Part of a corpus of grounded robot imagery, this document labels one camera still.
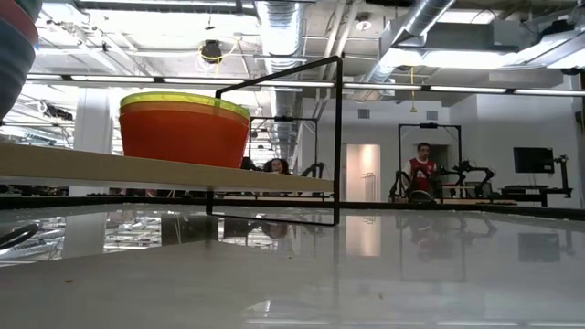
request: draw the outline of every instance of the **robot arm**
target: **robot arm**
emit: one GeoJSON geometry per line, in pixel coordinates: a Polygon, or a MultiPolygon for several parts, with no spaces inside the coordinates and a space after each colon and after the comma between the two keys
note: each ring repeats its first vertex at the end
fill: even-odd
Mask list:
{"type": "Polygon", "coordinates": [[[313,178],[323,178],[323,169],[325,167],[324,163],[316,163],[311,164],[310,167],[306,168],[303,173],[301,174],[302,177],[307,177],[309,174],[313,174],[313,178]]]}

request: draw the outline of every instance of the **orange bowl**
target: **orange bowl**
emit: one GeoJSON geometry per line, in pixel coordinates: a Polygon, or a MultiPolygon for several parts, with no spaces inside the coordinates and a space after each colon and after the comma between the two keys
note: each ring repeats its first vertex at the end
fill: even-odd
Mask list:
{"type": "Polygon", "coordinates": [[[239,168],[249,125],[244,108],[186,93],[136,94],[120,108],[128,156],[239,168]]]}

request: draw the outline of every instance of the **stacked bowls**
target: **stacked bowls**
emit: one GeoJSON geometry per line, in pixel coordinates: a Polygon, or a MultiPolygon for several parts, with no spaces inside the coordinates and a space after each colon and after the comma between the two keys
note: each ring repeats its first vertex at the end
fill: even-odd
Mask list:
{"type": "Polygon", "coordinates": [[[34,21],[41,4],[40,0],[0,0],[0,120],[15,104],[35,61],[34,21]]]}
{"type": "Polygon", "coordinates": [[[120,127],[124,155],[239,168],[250,113],[212,97],[146,92],[122,99],[120,127]]]}

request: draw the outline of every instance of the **red jersey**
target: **red jersey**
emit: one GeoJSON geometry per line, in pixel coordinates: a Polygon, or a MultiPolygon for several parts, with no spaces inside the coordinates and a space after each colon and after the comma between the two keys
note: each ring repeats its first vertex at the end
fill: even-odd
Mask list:
{"type": "Polygon", "coordinates": [[[413,190],[430,192],[431,182],[421,171],[417,171],[417,168],[420,168],[427,175],[432,175],[435,171],[436,164],[431,160],[428,160],[426,163],[422,163],[417,158],[410,159],[409,162],[413,190]]]}

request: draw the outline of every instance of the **monitor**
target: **monitor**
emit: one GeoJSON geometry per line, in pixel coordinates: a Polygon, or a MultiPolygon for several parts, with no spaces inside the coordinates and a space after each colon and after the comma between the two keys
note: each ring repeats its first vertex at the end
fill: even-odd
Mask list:
{"type": "Polygon", "coordinates": [[[554,174],[555,162],[552,149],[515,147],[514,166],[518,174],[554,174]]]}

